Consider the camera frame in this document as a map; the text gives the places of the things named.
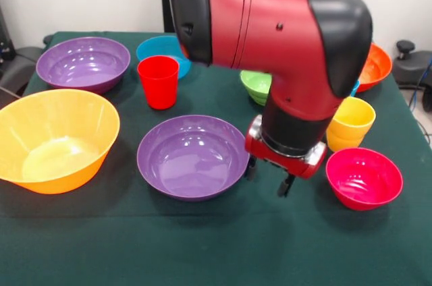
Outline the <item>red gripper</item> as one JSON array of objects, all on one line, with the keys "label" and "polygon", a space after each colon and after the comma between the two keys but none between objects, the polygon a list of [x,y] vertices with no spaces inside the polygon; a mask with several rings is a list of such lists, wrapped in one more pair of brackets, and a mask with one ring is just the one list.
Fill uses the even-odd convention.
[{"label": "red gripper", "polygon": [[287,197],[293,185],[294,176],[309,179],[319,170],[327,152],[327,145],[324,142],[319,142],[302,157],[284,155],[274,151],[264,142],[261,126],[262,115],[257,115],[249,125],[246,134],[245,149],[250,154],[246,168],[246,179],[254,179],[257,172],[257,159],[270,162],[289,173],[277,190],[279,197]]}]

